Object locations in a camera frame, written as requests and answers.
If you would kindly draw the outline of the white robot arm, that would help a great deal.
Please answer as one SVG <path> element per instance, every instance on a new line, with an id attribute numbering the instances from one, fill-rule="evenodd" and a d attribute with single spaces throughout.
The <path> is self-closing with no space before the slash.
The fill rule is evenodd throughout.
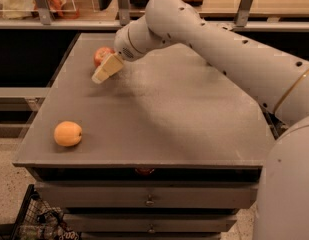
<path id="1" fill-rule="evenodd" d="M 239 92 L 287 125 L 263 165 L 253 240 L 309 240 L 309 61 L 210 24 L 182 0 L 149 0 L 141 18 L 117 31 L 92 79 L 100 84 L 125 62 L 174 44 L 214 69 L 204 87 Z"/>

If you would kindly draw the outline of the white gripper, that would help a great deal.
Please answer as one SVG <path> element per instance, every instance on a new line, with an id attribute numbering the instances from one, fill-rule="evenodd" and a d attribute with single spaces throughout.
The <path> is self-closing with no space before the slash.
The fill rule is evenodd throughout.
<path id="1" fill-rule="evenodd" d="M 92 81 L 94 83 L 101 84 L 109 77 L 119 72 L 124 66 L 123 59 L 126 61 L 134 61 L 136 59 L 126 31 L 118 31 L 116 33 L 114 38 L 114 50 L 117 54 L 108 54 L 94 71 L 92 76 Z"/>

